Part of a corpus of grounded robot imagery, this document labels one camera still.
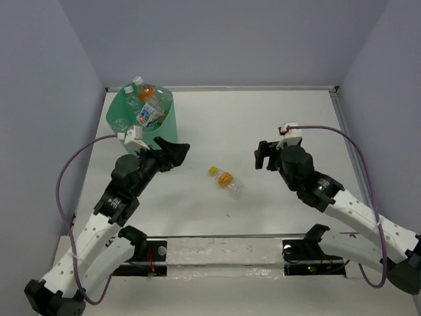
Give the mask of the clear bottle white blue label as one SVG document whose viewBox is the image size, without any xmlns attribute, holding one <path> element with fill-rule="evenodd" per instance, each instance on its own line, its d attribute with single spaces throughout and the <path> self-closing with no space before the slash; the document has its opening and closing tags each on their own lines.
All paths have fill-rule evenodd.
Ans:
<svg viewBox="0 0 421 316">
<path fill-rule="evenodd" d="M 144 128 L 157 128 L 167 117 L 173 101 L 172 93 L 162 87 L 154 86 L 155 91 L 144 103 L 141 100 L 142 108 L 137 114 L 137 121 Z"/>
</svg>

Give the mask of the crushed clear bottle white cap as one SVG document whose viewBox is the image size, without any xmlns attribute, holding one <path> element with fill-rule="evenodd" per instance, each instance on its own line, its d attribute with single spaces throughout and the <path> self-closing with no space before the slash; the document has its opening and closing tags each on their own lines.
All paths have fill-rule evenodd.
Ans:
<svg viewBox="0 0 421 316">
<path fill-rule="evenodd" d="M 129 127 L 131 127 L 131 122 L 126 118 L 117 119 L 113 124 L 113 129 L 116 133 L 125 133 Z"/>
</svg>

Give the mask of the orange label bottle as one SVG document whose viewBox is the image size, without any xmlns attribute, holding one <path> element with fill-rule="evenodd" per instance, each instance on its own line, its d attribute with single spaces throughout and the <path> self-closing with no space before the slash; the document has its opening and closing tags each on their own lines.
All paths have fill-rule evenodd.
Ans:
<svg viewBox="0 0 421 316">
<path fill-rule="evenodd" d="M 152 84 L 146 84 L 142 77 L 136 76 L 133 79 L 133 84 L 135 86 L 135 91 L 137 96 L 142 102 L 146 102 L 155 91 L 155 87 Z"/>
</svg>

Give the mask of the long clear bottle white cap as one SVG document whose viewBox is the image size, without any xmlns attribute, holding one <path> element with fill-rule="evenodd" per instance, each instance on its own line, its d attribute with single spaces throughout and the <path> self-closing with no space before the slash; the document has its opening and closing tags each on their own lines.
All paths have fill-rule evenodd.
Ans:
<svg viewBox="0 0 421 316">
<path fill-rule="evenodd" d="M 125 106 L 127 111 L 132 116 L 136 116 L 140 111 L 140 100 L 132 85 L 123 87 L 125 95 Z"/>
</svg>

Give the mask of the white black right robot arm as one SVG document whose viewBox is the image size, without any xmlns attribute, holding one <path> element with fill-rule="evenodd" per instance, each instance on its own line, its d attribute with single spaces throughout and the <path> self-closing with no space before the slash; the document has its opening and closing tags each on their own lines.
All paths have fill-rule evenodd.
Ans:
<svg viewBox="0 0 421 316">
<path fill-rule="evenodd" d="M 385 273 L 386 279 L 407 294 L 420 292 L 420 235 L 405 229 L 359 201 L 332 177 L 315 171 L 312 156 L 300 141 L 261 141 L 255 167 L 277 171 L 287 187 L 309 207 L 333 217 L 354 230 L 341 235 L 328 226 L 314 225 L 305 235 L 303 251 L 311 258 L 338 256 Z"/>
</svg>

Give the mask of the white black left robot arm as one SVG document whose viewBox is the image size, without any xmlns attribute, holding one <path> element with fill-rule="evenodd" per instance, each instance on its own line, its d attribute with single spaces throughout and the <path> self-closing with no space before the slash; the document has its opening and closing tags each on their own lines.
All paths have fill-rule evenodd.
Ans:
<svg viewBox="0 0 421 316">
<path fill-rule="evenodd" d="M 93 208 L 81 233 L 69 232 L 70 248 L 40 280 L 31 280 L 24 293 L 39 315 L 82 315 L 86 305 L 98 305 L 90 294 L 98 286 L 108 287 L 114 271 L 125 261 L 145 254 L 147 236 L 128 225 L 139 207 L 139 196 L 158 172 L 179 167 L 189 144 L 174 144 L 156 137 L 158 148 L 139 137 L 117 134 L 132 145 L 135 154 L 119 157 L 111 181 Z"/>
</svg>

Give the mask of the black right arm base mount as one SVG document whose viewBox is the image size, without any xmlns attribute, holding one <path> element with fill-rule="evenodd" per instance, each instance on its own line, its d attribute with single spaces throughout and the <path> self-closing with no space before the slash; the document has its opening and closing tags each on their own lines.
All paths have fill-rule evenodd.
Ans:
<svg viewBox="0 0 421 316">
<path fill-rule="evenodd" d="M 346 276 L 344 260 L 338 256 L 327 255 L 320 247 L 322 235 L 329 230 L 326 225 L 315 224 L 303 238 L 282 242 L 286 276 Z"/>
</svg>

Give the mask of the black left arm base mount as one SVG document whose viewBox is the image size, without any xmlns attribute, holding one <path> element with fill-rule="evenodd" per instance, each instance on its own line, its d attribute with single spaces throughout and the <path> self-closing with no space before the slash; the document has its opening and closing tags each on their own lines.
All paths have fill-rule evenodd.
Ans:
<svg viewBox="0 0 421 316">
<path fill-rule="evenodd" d="M 167 241 L 148 240 L 146 246 L 136 246 L 133 256 L 121 264 L 114 277 L 165 277 Z"/>
</svg>

